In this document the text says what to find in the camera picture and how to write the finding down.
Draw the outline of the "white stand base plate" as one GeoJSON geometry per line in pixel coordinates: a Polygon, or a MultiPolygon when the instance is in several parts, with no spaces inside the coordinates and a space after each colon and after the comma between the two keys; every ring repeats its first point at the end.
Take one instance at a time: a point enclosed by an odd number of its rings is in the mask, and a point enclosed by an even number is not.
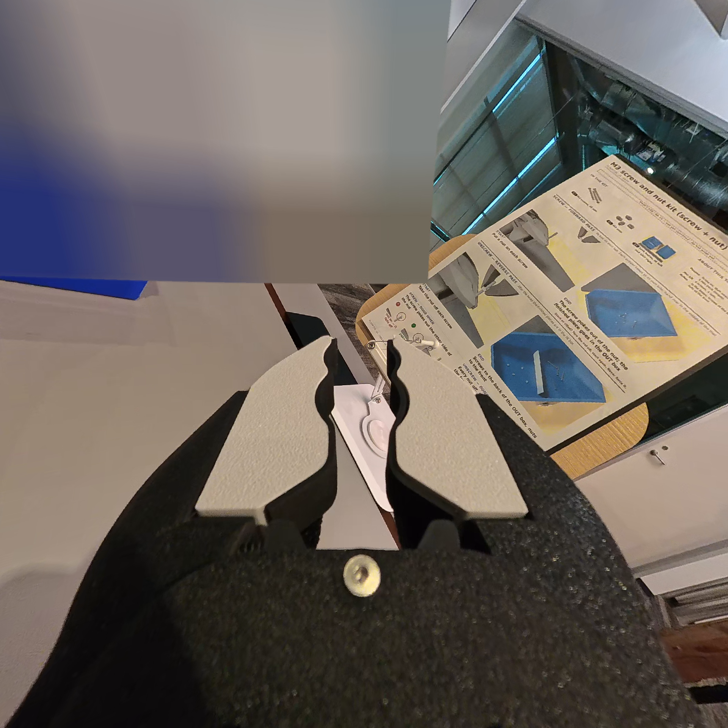
{"type": "Polygon", "coordinates": [[[389,435],[395,423],[384,398],[384,378],[375,385],[334,387],[333,419],[376,504],[393,513],[387,498],[386,463],[389,435]]]}

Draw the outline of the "black table inlay panel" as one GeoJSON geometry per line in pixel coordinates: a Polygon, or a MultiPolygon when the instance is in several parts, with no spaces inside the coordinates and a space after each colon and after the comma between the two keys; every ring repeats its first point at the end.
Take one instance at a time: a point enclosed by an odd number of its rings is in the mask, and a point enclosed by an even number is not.
{"type": "MultiPolygon", "coordinates": [[[[287,319],[289,322],[289,332],[292,335],[298,349],[303,348],[325,335],[329,335],[325,324],[318,317],[287,312],[287,319]]],[[[356,379],[352,377],[351,371],[344,361],[340,351],[337,351],[336,353],[336,372],[333,377],[333,384],[335,386],[357,384],[356,379]]]]}

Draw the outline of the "glass partition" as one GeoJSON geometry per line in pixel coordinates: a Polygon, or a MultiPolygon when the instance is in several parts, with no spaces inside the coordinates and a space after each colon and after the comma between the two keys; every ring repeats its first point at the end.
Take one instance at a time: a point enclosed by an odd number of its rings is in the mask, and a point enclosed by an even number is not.
{"type": "Polygon", "coordinates": [[[579,136],[586,102],[571,56],[513,22],[441,126],[431,249],[478,233],[605,158],[579,136]]]}

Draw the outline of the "printed instruction sheet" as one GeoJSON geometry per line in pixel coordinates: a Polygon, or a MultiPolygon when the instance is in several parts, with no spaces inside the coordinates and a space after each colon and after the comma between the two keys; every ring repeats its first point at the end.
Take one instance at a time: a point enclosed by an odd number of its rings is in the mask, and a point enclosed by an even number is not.
{"type": "Polygon", "coordinates": [[[422,334],[544,450],[726,353],[726,233],[610,156],[459,247],[365,317],[371,340],[422,334]],[[596,403],[555,433],[525,403],[596,403]]]}

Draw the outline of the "silver ventilation duct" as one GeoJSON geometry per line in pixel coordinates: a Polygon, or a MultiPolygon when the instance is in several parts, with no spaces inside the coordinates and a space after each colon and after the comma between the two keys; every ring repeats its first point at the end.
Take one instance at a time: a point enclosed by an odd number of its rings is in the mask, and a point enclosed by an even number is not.
{"type": "Polygon", "coordinates": [[[619,154],[694,203],[726,212],[726,138],[599,71],[573,68],[583,144],[619,154]]]}

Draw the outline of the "brown wooden table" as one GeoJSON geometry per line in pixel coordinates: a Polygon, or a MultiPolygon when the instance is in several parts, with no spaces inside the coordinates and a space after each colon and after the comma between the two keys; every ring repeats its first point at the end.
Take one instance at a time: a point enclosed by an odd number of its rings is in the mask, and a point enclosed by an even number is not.
{"type": "Polygon", "coordinates": [[[727,620],[665,629],[660,635],[685,684],[727,678],[727,620]]]}

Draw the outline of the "instruction sheet on stand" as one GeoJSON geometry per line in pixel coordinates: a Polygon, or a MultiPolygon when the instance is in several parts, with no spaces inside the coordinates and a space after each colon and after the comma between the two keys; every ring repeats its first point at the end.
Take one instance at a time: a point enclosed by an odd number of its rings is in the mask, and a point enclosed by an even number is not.
{"type": "MultiPolygon", "coordinates": [[[[364,301],[355,318],[355,333],[359,342],[369,348],[373,335],[368,329],[365,317],[390,298],[396,298],[407,284],[370,284],[372,292],[364,301]]],[[[539,405],[525,403],[526,411],[538,424],[545,424],[548,432],[555,433],[555,426],[567,415],[595,412],[596,403],[554,403],[539,405]]],[[[574,441],[561,443],[551,454],[559,466],[573,480],[617,458],[635,446],[645,434],[649,423],[646,404],[634,405],[611,421],[599,425],[595,430],[583,432],[574,441]]]]}

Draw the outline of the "blue plastic bin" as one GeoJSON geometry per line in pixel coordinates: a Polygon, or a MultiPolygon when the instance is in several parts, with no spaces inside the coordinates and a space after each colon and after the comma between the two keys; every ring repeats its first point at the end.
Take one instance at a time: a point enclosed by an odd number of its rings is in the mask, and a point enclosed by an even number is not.
{"type": "Polygon", "coordinates": [[[61,278],[19,278],[5,277],[2,281],[69,290],[98,296],[138,300],[147,285],[145,280],[129,279],[61,279],[61,278]]]}

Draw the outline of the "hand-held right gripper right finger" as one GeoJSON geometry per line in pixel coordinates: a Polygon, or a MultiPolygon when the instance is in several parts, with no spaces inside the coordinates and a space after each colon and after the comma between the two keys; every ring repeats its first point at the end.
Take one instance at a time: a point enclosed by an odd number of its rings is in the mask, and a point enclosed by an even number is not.
{"type": "Polygon", "coordinates": [[[387,343],[390,403],[386,484],[400,544],[417,548],[431,524],[473,541],[469,525],[522,519],[521,495],[475,391],[402,339],[387,343]]]}

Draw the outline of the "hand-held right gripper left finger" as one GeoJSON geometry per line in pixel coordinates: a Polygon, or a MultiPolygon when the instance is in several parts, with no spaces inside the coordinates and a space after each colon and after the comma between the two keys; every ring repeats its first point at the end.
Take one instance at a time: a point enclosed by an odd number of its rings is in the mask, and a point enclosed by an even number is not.
{"type": "Polygon", "coordinates": [[[250,387],[196,501],[197,515],[248,518],[256,526],[290,521],[317,543],[337,495],[337,357],[336,339],[321,336],[250,387]]]}

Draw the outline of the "white low cabinet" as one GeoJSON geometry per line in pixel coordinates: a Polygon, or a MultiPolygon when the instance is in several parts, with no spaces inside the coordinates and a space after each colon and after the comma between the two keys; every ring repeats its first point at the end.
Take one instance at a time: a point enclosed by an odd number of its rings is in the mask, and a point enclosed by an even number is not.
{"type": "Polygon", "coordinates": [[[654,594],[727,576],[727,406],[576,482],[633,574],[654,594]],[[667,465],[650,456],[660,450],[667,465]]]}

